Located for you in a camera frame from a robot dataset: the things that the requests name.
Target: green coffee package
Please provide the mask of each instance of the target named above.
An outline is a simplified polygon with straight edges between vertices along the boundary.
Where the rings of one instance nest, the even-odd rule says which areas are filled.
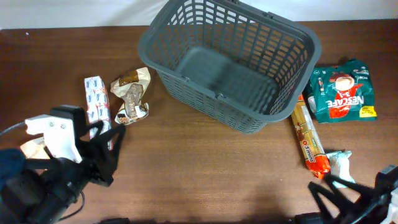
[[[314,68],[305,94],[319,123],[377,119],[369,69],[360,60]]]

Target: red package end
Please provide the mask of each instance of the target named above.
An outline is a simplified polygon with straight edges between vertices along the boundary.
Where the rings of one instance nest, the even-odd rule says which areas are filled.
[[[306,160],[305,163],[315,177],[322,179],[325,174],[329,173],[330,171],[329,160],[324,154],[315,156],[315,160],[316,162],[310,162],[309,160]]]

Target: orange package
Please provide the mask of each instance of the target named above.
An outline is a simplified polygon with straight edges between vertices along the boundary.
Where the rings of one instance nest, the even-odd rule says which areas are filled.
[[[322,179],[330,171],[330,164],[319,141],[310,113],[305,106],[303,95],[298,98],[292,119],[304,153],[305,163],[315,177]]]

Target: basket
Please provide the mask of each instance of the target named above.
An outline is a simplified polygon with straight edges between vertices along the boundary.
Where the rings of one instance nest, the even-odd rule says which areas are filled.
[[[234,0],[170,0],[138,46],[174,98],[248,134],[290,116],[321,51],[312,30]]]

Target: wooden table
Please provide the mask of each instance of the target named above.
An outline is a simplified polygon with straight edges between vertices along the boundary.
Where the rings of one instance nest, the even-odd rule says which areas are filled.
[[[398,164],[398,21],[302,24],[322,42],[319,64],[346,57],[369,65],[379,119],[315,126],[325,149],[353,152],[355,181],[373,186],[381,169]],[[61,104],[86,108],[85,77],[99,75],[109,85],[123,72],[145,66],[137,43],[146,29],[0,31],[0,129]],[[318,211],[307,185],[319,181],[303,165],[290,119],[244,135],[173,99],[154,70],[151,76],[143,100],[150,115],[127,127],[113,185],[89,184],[85,209],[64,224],[111,217],[235,222]],[[122,101],[112,93],[109,98],[114,116]],[[1,147],[30,138],[17,130]]]

